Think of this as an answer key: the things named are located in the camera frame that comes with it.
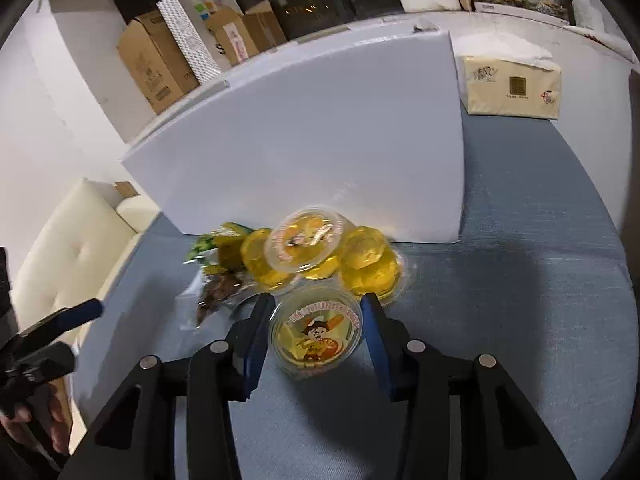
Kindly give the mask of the cream leather sofa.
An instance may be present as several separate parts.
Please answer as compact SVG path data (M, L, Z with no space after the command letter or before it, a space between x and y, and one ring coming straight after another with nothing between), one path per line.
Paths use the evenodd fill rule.
M81 179L56 206L12 282L20 330L57 310L105 298L143 233L160 213L148 196L112 206Z

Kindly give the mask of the tissue pack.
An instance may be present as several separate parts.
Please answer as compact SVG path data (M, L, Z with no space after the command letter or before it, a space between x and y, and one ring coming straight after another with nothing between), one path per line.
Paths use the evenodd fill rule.
M562 68L548 50L508 32L454 36L451 43L468 114L559 118Z

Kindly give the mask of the white cardboard storage box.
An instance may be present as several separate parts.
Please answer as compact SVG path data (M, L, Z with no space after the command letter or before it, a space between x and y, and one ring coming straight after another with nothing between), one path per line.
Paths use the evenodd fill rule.
M169 107L122 163L186 234L326 206L401 242L453 243L464 153L449 32L405 15L288 42Z

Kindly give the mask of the dark jerky snack packet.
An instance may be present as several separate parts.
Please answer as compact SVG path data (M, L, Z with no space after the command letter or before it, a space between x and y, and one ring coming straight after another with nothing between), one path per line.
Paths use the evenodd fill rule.
M175 298L182 330L197 330L221 309L234 310L257 292L245 271L206 274L198 269L191 283Z

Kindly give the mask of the small open cardboard box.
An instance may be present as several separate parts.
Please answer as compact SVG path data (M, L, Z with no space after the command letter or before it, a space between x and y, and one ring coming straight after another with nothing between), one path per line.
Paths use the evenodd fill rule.
M231 65L241 64L288 41L268 0L252 6L243 15L222 6L205 25L224 49Z

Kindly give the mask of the large brown cardboard box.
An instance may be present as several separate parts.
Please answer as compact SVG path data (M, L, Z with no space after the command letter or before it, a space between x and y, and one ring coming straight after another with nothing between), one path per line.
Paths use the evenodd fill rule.
M117 50L156 114L200 85L157 10L134 18L122 32Z

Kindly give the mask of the small green candy packet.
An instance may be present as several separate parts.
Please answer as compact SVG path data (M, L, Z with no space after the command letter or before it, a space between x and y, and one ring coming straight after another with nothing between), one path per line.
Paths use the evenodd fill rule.
M213 257L213 250L224 246L240 247L251 232L253 229L248 226L230 221L224 222L218 228L198 236L186 254L184 262L210 260Z

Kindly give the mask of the yellow jelly cup with lid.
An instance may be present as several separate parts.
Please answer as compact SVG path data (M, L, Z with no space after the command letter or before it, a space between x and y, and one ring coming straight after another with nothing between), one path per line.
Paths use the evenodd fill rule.
M265 241L265 257L279 272L308 281L326 280L338 269L338 250L354 224L335 210L308 207L289 214Z

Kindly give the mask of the pale yellow jelly cup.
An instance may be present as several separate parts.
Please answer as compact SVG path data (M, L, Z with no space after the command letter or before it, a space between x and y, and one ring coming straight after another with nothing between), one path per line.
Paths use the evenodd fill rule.
M267 261L265 246L270 233L270 229L250 232L243 240L240 252L245 269L254 281L262 286L275 288L281 286L290 276L274 270Z

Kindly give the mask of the white dotted paper bag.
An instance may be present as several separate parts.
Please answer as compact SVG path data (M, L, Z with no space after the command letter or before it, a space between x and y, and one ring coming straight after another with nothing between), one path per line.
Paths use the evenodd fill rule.
M199 84L230 70L224 48L205 21L221 10L242 15L235 0L160 0L156 6Z

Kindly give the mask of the yellow jelly cup cartoon lid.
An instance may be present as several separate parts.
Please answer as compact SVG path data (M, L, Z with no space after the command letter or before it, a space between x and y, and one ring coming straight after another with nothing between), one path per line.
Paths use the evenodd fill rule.
M360 344L360 304L336 286L308 285L285 296L269 321L269 349L286 374L307 378L333 370Z

